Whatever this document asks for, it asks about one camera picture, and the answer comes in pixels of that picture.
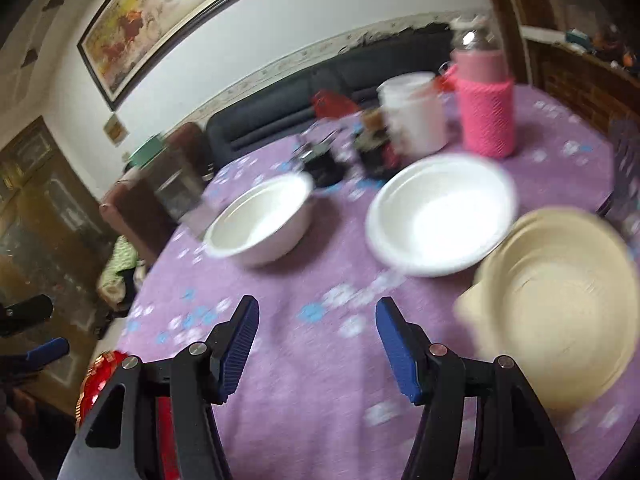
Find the white deep bowl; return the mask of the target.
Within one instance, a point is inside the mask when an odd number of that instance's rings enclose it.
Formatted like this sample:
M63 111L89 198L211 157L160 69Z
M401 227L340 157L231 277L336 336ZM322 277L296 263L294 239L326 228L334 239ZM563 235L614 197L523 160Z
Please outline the white deep bowl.
M206 254L256 268L288 254L311 224L314 180L306 172L265 180L234 200L207 229Z

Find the white shallow plate bowl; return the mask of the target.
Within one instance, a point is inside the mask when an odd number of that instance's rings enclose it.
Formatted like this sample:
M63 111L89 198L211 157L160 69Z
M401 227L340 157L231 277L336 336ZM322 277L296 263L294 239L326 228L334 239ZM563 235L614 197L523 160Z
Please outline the white shallow plate bowl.
M370 203L367 243L379 262L417 278L469 269L518 218L510 174L468 154L435 155L396 174Z

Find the cream plastic bowl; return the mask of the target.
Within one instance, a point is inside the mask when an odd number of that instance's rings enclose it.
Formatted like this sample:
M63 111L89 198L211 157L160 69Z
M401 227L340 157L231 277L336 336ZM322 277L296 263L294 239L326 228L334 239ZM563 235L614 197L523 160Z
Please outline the cream plastic bowl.
M477 356L510 356L545 408L569 412L623 375L639 340L639 277L594 214L541 208L515 222L454 304Z

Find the stack of red plates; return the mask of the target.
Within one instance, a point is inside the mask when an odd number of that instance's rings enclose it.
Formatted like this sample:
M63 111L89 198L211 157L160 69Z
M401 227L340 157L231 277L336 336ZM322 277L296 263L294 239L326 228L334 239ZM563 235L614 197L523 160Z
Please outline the stack of red plates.
M89 366L81 383L75 408L76 429L79 429L102 390L128 354L119 350L100 353Z

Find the green patterned cloth pile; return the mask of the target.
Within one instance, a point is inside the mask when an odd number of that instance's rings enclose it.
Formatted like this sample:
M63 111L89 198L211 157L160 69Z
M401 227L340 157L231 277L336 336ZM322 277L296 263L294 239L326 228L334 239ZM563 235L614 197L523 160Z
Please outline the green patterned cloth pile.
M111 257L96 282L99 297L115 312L124 312L134 302L138 292L137 280L145 272L145 262L134 245L119 235Z

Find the wooden glass door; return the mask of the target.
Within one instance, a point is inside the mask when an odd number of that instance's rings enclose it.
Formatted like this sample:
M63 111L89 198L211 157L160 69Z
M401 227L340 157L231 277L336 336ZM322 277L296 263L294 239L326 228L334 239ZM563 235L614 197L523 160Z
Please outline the wooden glass door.
M42 118L1 151L1 302L39 294L53 302L50 320L4 338L4 354L23 353L55 337L70 354L26 385L37 400L74 414L86 370L107 326L96 284L115 232L53 140Z

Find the clear green-lid water bottle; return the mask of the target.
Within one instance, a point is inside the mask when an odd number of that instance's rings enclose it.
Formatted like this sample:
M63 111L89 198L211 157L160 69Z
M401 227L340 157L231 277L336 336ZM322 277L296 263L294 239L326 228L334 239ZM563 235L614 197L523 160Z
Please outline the clear green-lid water bottle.
M146 140L129 161L175 222L201 240L216 218L205 199L202 178L178 148L157 134Z

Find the dark jar with cork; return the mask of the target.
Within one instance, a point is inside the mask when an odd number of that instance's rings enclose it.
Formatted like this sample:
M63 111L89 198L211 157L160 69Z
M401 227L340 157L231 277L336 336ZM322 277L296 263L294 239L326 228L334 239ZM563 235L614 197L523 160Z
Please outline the dark jar with cork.
M384 115L379 108L368 108L360 114L352 147L369 179L388 181L398 173L400 157L390 140Z

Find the black round tin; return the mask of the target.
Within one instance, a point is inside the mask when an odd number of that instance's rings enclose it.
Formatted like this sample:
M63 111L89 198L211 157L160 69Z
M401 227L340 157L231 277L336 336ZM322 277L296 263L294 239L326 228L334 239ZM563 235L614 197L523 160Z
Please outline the black round tin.
M306 134L297 136L298 147L293 152L296 162L302 165L303 172L314 180L316 188L329 188L343 181L346 169L338 162L332 152L335 131L320 141L309 139Z

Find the pink knit sleeve bottle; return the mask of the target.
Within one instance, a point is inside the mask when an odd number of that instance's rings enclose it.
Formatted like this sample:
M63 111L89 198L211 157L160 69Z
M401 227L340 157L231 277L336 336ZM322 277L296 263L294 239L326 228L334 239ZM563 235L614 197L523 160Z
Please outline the pink knit sleeve bottle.
M515 150L514 79L488 18L454 18L451 66L445 78L454 86L464 147L504 159Z

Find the white plastic jar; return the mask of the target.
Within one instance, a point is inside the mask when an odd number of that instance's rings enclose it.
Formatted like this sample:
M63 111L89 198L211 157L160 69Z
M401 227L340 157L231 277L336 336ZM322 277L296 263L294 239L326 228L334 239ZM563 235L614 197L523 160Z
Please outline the white plastic jar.
M386 127L397 153L420 159L448 143L444 104L429 72L402 74L378 86Z

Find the red plastic bag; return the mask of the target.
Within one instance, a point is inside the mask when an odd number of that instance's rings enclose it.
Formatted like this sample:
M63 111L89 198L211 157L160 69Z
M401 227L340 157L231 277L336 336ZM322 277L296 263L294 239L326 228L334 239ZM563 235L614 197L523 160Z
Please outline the red plastic bag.
M340 119L360 111L360 107L347 96L330 90L318 91L311 103L317 119Z

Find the brown brick-pattern cabinet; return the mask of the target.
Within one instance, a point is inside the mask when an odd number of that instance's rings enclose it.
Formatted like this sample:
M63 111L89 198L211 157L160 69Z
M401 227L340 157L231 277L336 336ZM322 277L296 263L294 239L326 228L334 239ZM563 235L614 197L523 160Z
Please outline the brown brick-pattern cabinet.
M520 28L529 82L602 133L617 119L639 121L639 81L565 40L562 32Z

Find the framed horse painting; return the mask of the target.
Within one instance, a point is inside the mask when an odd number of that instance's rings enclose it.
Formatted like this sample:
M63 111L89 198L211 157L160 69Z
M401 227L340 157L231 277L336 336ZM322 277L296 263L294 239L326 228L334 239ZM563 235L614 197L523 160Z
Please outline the framed horse painting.
M77 47L110 110L184 37L236 0L105 0Z

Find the small yellow wall notice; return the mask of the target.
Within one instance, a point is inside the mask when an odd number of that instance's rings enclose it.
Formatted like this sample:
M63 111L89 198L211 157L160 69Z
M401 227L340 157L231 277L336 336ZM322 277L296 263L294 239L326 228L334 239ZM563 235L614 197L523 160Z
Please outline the small yellow wall notice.
M115 146L122 144L122 141L128 136L127 128L116 114L111 114L110 118L107 119L103 130Z

